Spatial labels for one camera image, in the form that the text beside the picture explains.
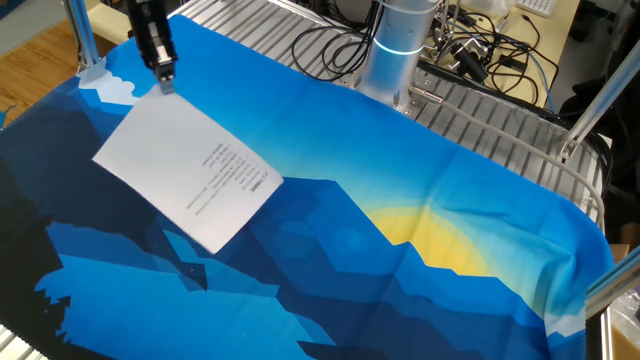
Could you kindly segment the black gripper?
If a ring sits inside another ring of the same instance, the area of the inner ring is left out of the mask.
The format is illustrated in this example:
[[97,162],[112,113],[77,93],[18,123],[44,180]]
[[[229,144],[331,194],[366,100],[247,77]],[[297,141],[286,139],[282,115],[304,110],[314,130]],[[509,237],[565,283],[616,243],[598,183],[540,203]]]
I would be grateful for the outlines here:
[[144,64],[163,94],[175,91],[176,52],[162,0],[127,0],[129,21]]

